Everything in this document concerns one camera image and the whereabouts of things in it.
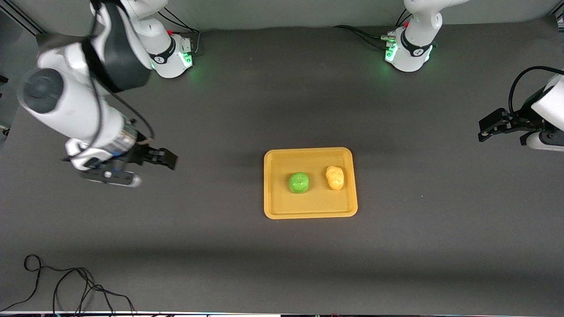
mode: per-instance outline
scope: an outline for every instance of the cable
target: cable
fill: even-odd
[[[166,16],[163,15],[162,13],[160,13],[160,12],[157,12],[157,13],[158,13],[158,15],[162,16],[163,18],[165,18],[165,20],[167,20],[168,22],[171,22],[171,23],[173,23],[173,24],[176,24],[176,25],[178,25],[178,26],[181,27],[181,28],[185,28],[184,25],[182,25],[182,24],[180,24],[180,23],[178,23],[178,22],[172,21],[170,18],[166,17]]]
[[[90,28],[90,32],[89,32],[89,35],[88,35],[89,38],[93,38],[93,36],[94,36],[94,32],[95,32],[95,29],[96,29],[96,18],[98,17],[98,11],[99,11],[99,8],[96,8],[95,13],[94,13],[94,20],[92,21],[92,26]],[[94,146],[94,144],[98,141],[98,139],[100,138],[100,134],[102,133],[102,116],[103,116],[102,103],[100,102],[100,95],[98,93],[98,88],[96,87],[96,84],[94,83],[94,74],[92,74],[91,72],[89,73],[89,79],[90,79],[90,85],[92,86],[92,91],[93,91],[92,94],[94,95],[94,98],[96,99],[96,105],[98,106],[98,122],[96,124],[96,132],[94,133],[92,141],[90,141],[88,143],[88,146],[86,146],[85,149],[81,150],[79,153],[77,153],[75,155],[71,155],[71,156],[67,156],[67,157],[63,158],[63,161],[70,161],[71,159],[73,159],[73,158],[79,156],[80,154],[82,154],[82,153],[88,151],[89,149],[91,149]],[[107,88],[106,85],[104,85],[102,83],[102,81],[99,81],[99,83],[114,98],[116,98],[116,100],[118,100],[121,104],[123,104],[125,107],[127,107],[129,110],[131,110],[137,117],[139,117],[141,119],[141,121],[143,121],[143,123],[149,129],[150,137],[141,141],[141,142],[139,142],[139,144],[148,144],[149,142],[153,141],[155,139],[155,131],[153,130],[153,127],[151,126],[151,124],[149,124],[149,122],[145,119],[145,117],[143,117],[143,115],[141,115],[141,113],[139,113],[137,110],[135,110],[130,104],[125,102],[125,100],[123,100],[121,97],[119,97],[113,91],[111,91],[109,88]]]
[[[177,19],[179,23],[176,22],[176,21],[174,21],[174,20],[172,20],[171,18],[165,16],[164,14],[158,12],[158,14],[159,14],[160,16],[162,16],[162,17],[163,17],[165,20],[167,20],[168,22],[171,22],[171,23],[173,23],[173,24],[175,24],[175,25],[177,25],[177,26],[179,26],[179,27],[181,27],[181,28],[186,28],[186,29],[192,31],[193,33],[199,33],[199,32],[200,32],[199,30],[196,30],[196,29],[194,29],[194,28],[189,27],[186,23],[184,23],[181,19],[179,19],[176,15],[174,15],[174,13],[170,12],[169,9],[165,8],[165,10],[166,10],[166,12],[168,12],[170,15],[172,15],[175,19]]]
[[[369,38],[380,39],[379,36],[372,35],[372,34],[367,33],[367,32],[365,32],[365,31],[363,31],[359,28],[351,27],[350,25],[335,25],[334,28],[347,29],[347,30],[353,31],[355,33],[360,33],[360,34],[362,34],[366,37],[369,37]]]
[[[198,32],[198,40],[196,40],[196,49],[194,50],[194,54],[198,52],[198,50],[200,49],[200,35],[202,33]]]
[[[547,72],[551,72],[551,73],[555,73],[555,74],[564,75],[564,71],[557,69],[557,68],[548,67],[548,66],[533,66],[533,67],[529,67],[529,68],[525,69],[524,71],[522,71],[515,78],[515,80],[513,81],[513,84],[511,85],[511,89],[509,90],[508,107],[509,107],[509,113],[512,115],[513,118],[517,118],[517,116],[515,115],[515,111],[513,111],[513,94],[515,93],[515,87],[517,87],[517,83],[526,73],[528,73],[530,71],[534,71],[536,69],[540,69],[542,71],[547,71]]]
[[[92,26],[90,27],[90,31],[88,33],[88,39],[92,39],[94,37],[94,32],[96,30],[96,19],[98,18],[98,11],[99,11],[99,7],[94,6],[95,11],[94,11],[94,19],[92,21]],[[96,99],[96,106],[98,106],[98,123],[96,126],[96,132],[94,133],[94,136],[92,137],[92,140],[88,143],[88,146],[86,146],[85,149],[81,150],[79,153],[75,154],[75,155],[70,155],[70,156],[66,156],[65,158],[63,158],[63,161],[70,161],[71,159],[79,156],[80,154],[88,151],[89,149],[91,149],[94,146],[94,143],[96,143],[98,141],[98,139],[100,138],[100,134],[102,132],[102,103],[100,102],[100,96],[98,94],[98,88],[96,88],[96,85],[94,84],[94,74],[92,74],[91,71],[89,71],[89,79],[90,79],[90,84],[92,85],[92,94],[94,95],[94,99]]]
[[[181,19],[179,19],[177,16],[174,15],[174,13],[170,12],[169,9],[165,8],[165,11],[170,13],[171,16],[173,16],[175,19],[177,19],[180,23],[182,23],[187,29],[192,30],[193,32],[200,32],[196,29],[192,29],[191,27],[189,27],[186,23],[184,23]]]
[[[398,26],[402,25],[407,19],[409,19],[410,16],[413,16],[413,14],[408,14],[406,17],[403,18],[403,20],[398,24]]]
[[[370,46],[372,46],[372,47],[375,47],[375,48],[377,48],[377,49],[383,49],[383,50],[386,50],[386,49],[387,49],[386,47],[383,47],[383,46],[379,46],[379,45],[374,44],[373,42],[371,42],[371,41],[369,41],[367,38],[365,38],[363,35],[369,36],[369,37],[372,38],[372,39],[376,39],[376,38],[377,38],[377,39],[380,39],[380,37],[376,37],[376,36],[374,36],[374,35],[371,35],[371,34],[369,34],[369,33],[364,32],[364,31],[362,31],[362,30],[360,30],[360,29],[353,28],[353,27],[350,27],[350,26],[348,26],[348,25],[336,25],[334,28],[349,30],[349,31],[353,32],[354,34],[356,34],[358,37],[360,37],[360,39],[362,39],[365,43],[367,43],[368,45],[370,45]]]
[[[144,141],[139,142],[139,144],[148,144],[149,142],[153,141],[155,139],[155,131],[153,130],[153,127],[147,121],[147,119],[145,119],[145,117],[143,117],[143,115],[141,113],[139,113],[139,111],[135,110],[135,108],[133,108],[129,103],[127,103],[125,100],[121,99],[120,96],[116,95],[116,93],[114,93],[111,90],[108,90],[108,91],[114,98],[116,98],[117,101],[119,101],[127,109],[129,109],[131,112],[133,112],[137,116],[137,118],[141,119],[141,121],[143,121],[143,123],[145,124],[147,129],[149,129],[149,138],[147,138]]]
[[[37,260],[38,263],[38,267],[35,269],[30,269],[28,266],[28,261],[31,258],[35,258]],[[131,316],[134,315],[134,311],[135,307],[133,306],[133,303],[131,302],[130,298],[122,295],[122,294],[118,294],[115,292],[111,292],[110,290],[105,289],[102,285],[100,284],[96,284],[94,282],[94,276],[92,275],[92,273],[86,269],[85,267],[71,267],[71,268],[65,268],[65,269],[60,269],[60,268],[54,268],[48,265],[43,265],[43,263],[41,262],[41,259],[39,258],[39,256],[35,255],[35,254],[30,254],[28,256],[25,257],[24,259],[24,268],[26,271],[28,272],[37,272],[37,277],[36,277],[36,282],[35,282],[35,287],[33,288],[32,293],[28,296],[28,298],[26,298],[23,301],[17,302],[17,303],[13,303],[12,305],[9,305],[8,307],[0,310],[0,312],[8,310],[12,307],[14,307],[15,305],[21,304],[21,303],[25,303],[26,301],[29,301],[37,292],[37,288],[39,286],[39,280],[41,277],[41,272],[48,268],[50,270],[56,271],[56,272],[65,272],[65,274],[63,275],[63,277],[61,277],[59,279],[59,281],[57,282],[56,286],[55,286],[55,290],[53,291],[53,300],[52,300],[52,312],[53,312],[53,316],[56,315],[56,311],[55,311],[55,300],[58,296],[58,290],[59,290],[59,286],[61,285],[61,283],[63,282],[64,279],[66,279],[71,273],[76,272],[78,274],[78,276],[80,276],[81,279],[83,279],[85,281],[85,288],[82,291],[82,296],[81,296],[81,300],[80,303],[78,304],[78,307],[76,308],[76,310],[74,311],[73,316],[77,316],[80,315],[82,312],[82,305],[84,303],[84,300],[86,299],[86,297],[88,296],[88,294],[90,293],[91,290],[95,291],[95,292],[100,292],[104,294],[105,300],[106,300],[106,304],[108,305],[108,308],[110,309],[112,314],[115,314],[115,310],[113,309],[108,295],[111,296],[116,296],[116,297],[123,297],[127,300],[127,303],[129,304],[129,308],[131,310]]]
[[[398,20],[395,22],[395,26],[398,27],[399,26],[399,20],[402,18],[402,16],[407,12],[407,8],[403,9],[402,14],[399,15]]]

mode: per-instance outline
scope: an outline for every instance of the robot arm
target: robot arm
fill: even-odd
[[[123,170],[126,163],[174,169],[176,156],[143,144],[147,138],[102,96],[145,85],[151,62],[120,2],[93,1],[92,7],[103,31],[41,54],[18,98],[32,116],[70,138],[67,154],[83,178],[138,186],[139,176]]]
[[[404,0],[413,15],[407,27],[399,27],[388,36],[399,39],[390,44],[385,60],[402,72],[414,72],[429,60],[431,45],[443,25],[440,11],[470,0]]]
[[[534,69],[558,73],[546,86],[530,96],[521,109],[514,111],[513,91],[519,79]],[[521,145],[532,149],[564,151],[564,71],[551,67],[535,66],[521,72],[513,82],[509,94],[509,110],[499,108],[480,120],[478,140],[484,142],[493,135],[526,131]]]
[[[192,67],[190,39],[169,34],[160,21],[151,17],[162,10],[168,0],[122,0],[122,3],[159,76],[178,77]]]

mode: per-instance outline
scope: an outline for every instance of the gray table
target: gray table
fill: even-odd
[[[562,315],[564,155],[477,141],[521,70],[562,66],[557,36],[553,18],[448,25],[405,74],[345,30],[205,33],[185,76],[122,94],[180,157],[132,166],[137,189],[82,180],[59,161],[65,138],[19,110],[0,158],[0,302],[28,295],[37,253],[138,310]],[[525,77],[517,103],[550,76]],[[266,151],[331,146],[354,155],[358,213],[265,217]],[[50,309],[58,277],[15,309]],[[61,286],[63,308],[80,285]]]

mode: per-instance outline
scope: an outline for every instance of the green indicator light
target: green indicator light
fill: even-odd
[[[180,56],[185,67],[188,68],[192,66],[192,56],[190,55],[190,53],[178,52],[178,56]]]
[[[398,51],[398,44],[394,43],[392,47],[390,47],[388,50],[390,50],[391,52],[386,54],[386,60],[393,61],[395,57],[395,53]]]

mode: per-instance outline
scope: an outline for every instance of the yellow tray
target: yellow tray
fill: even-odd
[[[265,214],[271,219],[350,217],[358,210],[353,155],[344,147],[273,149],[265,154]],[[345,173],[342,189],[332,190],[325,178],[328,166]],[[290,176],[306,173],[310,187],[292,193]]]

